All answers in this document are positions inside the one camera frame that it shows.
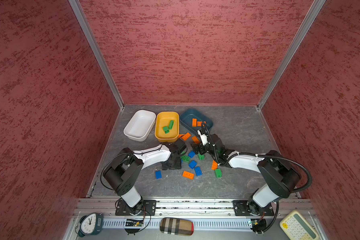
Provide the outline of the green long lego brick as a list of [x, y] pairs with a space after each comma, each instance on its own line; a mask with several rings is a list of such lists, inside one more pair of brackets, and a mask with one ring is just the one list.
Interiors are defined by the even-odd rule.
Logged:
[[168, 125], [169, 130], [171, 130], [174, 126], [174, 120], [170, 120], [170, 123]]

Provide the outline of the orange lego bottom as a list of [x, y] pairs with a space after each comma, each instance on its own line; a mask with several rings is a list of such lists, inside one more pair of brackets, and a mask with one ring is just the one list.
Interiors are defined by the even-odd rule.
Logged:
[[187, 172], [187, 171], [184, 171], [183, 174], [182, 174], [182, 176], [183, 176], [184, 178], [187, 178], [187, 179], [190, 179], [190, 180], [193, 180], [194, 177], [195, 177], [195, 175], [194, 175], [193, 173], [190, 173], [190, 172]]

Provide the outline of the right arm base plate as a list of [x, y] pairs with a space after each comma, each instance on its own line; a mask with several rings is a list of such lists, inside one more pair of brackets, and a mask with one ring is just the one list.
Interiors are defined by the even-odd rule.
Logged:
[[252, 217], [271, 217], [274, 216], [274, 210], [271, 204], [266, 207], [259, 207], [255, 202], [247, 200], [233, 200], [233, 210], [235, 216]]

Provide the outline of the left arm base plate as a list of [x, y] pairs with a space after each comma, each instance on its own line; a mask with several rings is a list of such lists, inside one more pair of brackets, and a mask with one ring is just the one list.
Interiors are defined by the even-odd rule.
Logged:
[[130, 207], [124, 200], [115, 203], [116, 216], [154, 216], [156, 212], [156, 200], [141, 200], [136, 206]]

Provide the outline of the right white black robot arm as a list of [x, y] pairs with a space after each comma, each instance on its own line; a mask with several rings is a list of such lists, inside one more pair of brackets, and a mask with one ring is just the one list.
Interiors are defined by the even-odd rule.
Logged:
[[247, 202], [247, 211], [251, 215], [262, 214], [272, 202], [304, 191], [313, 182], [307, 168], [284, 158], [277, 151], [253, 154], [227, 149], [222, 140], [216, 134], [210, 134], [204, 124], [197, 131], [197, 135], [201, 139], [201, 150], [210, 154], [218, 166], [250, 170], [262, 175], [266, 184], [257, 189]]

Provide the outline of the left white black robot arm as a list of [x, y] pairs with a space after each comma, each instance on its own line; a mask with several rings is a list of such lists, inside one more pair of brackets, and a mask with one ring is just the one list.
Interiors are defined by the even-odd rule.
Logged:
[[180, 170], [181, 156], [186, 152], [186, 142], [181, 139], [142, 151], [134, 152], [124, 148], [104, 167], [102, 176], [126, 203], [131, 213], [137, 215], [143, 210], [143, 198], [135, 187], [141, 170], [158, 163], [162, 164], [163, 171]]

